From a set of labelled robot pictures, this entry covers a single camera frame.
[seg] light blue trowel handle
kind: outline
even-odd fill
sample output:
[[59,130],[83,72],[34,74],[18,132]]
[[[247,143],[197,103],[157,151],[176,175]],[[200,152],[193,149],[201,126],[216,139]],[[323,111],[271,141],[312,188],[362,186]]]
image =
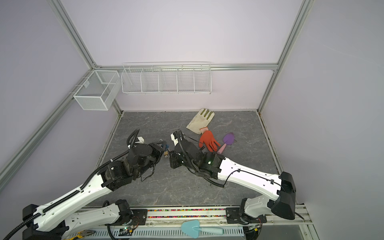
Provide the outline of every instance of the light blue trowel handle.
[[198,227],[195,229],[202,231],[202,232],[212,233],[212,234],[219,234],[219,235],[224,234],[224,230],[222,228],[219,228],[219,227]]

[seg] robotic arm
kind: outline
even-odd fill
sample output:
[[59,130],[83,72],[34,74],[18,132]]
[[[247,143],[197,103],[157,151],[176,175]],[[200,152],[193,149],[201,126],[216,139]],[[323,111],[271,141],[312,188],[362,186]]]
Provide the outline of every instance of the robotic arm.
[[118,200],[96,210],[75,212],[93,200],[131,183],[149,168],[153,168],[153,174],[164,153],[166,142],[138,144],[138,133],[137,128],[128,137],[127,151],[101,165],[79,187],[44,205],[31,204],[25,207],[24,222],[4,239],[10,239],[25,225],[27,229],[23,231],[23,240],[61,240],[62,237],[92,226],[131,225],[134,214],[126,200]]
[[[186,166],[193,174],[203,177],[213,185],[224,187],[227,181],[234,182],[263,194],[253,199],[243,199],[237,223],[250,223],[263,214],[275,215],[293,220],[295,218],[296,187],[292,175],[260,172],[233,162],[214,152],[202,152],[184,139],[181,131],[171,134],[175,144],[170,152],[170,167]],[[211,179],[224,180],[219,184]]]

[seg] purple trowel blade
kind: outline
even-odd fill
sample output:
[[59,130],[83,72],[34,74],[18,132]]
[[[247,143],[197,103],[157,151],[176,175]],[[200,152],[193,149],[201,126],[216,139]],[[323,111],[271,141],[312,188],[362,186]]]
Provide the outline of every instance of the purple trowel blade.
[[231,145],[234,141],[235,141],[235,135],[233,134],[233,132],[227,133],[223,137],[223,142],[227,145]]

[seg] orange glove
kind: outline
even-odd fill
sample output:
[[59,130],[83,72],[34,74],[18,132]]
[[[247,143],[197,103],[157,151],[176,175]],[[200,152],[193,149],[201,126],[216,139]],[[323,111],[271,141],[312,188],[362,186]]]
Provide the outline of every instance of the orange glove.
[[209,131],[207,127],[202,128],[201,130],[202,130],[201,132],[203,133],[203,135],[201,135],[201,137],[200,137],[199,147],[202,147],[203,143],[204,143],[206,145],[208,151],[217,152],[217,146],[216,145],[218,145],[220,147],[220,144],[214,138],[213,133],[211,131]]

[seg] white wall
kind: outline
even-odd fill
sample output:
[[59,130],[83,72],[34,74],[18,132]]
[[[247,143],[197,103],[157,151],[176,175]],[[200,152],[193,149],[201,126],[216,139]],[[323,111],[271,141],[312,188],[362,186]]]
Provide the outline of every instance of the white wall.
[[317,0],[262,112],[321,240],[382,239],[383,12]]
[[126,95],[117,101],[125,111],[257,109],[271,79],[271,70],[212,71],[211,94]]
[[[0,238],[22,222],[24,207],[45,204],[85,181],[115,120],[114,109],[85,111],[76,102],[71,105],[2,190]],[[22,230],[12,239],[21,239]]]
[[88,70],[45,0],[0,1],[0,167]]
[[98,65],[276,63],[302,0],[63,0]]

